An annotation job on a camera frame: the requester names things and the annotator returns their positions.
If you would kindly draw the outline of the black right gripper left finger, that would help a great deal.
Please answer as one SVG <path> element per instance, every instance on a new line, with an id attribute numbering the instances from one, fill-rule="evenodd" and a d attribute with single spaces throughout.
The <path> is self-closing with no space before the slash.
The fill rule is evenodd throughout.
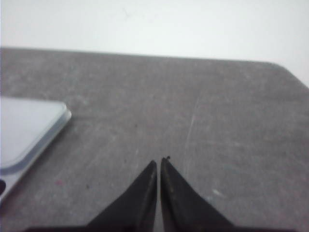
<path id="1" fill-rule="evenodd" d="M 157 200 L 157 164 L 151 161 L 127 190 L 87 224 L 94 232 L 152 232 Z"/>

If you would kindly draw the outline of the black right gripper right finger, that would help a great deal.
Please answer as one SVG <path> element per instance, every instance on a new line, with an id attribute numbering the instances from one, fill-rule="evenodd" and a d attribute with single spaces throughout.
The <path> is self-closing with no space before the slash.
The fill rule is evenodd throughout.
<path id="1" fill-rule="evenodd" d="M 208 232 L 236 227 L 204 200 L 167 158 L 161 160 L 160 194 L 166 232 Z"/>

